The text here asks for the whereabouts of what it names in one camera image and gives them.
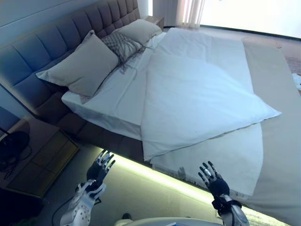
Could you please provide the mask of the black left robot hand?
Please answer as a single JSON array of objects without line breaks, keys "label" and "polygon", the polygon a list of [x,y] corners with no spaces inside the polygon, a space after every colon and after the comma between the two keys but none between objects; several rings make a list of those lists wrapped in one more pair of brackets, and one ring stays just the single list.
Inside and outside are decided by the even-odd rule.
[{"label": "black left robot hand", "polygon": [[99,187],[103,184],[103,180],[113,164],[116,162],[113,157],[114,154],[108,150],[102,150],[98,154],[93,164],[87,171],[87,181],[92,180],[92,186]]}]

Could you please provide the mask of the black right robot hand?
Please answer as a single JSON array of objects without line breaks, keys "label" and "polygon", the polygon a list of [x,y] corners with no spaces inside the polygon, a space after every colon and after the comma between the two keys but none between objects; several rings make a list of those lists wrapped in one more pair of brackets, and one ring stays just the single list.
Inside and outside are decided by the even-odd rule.
[{"label": "black right robot hand", "polygon": [[207,163],[203,162],[199,169],[199,177],[214,198],[230,194],[228,184],[210,161]]}]

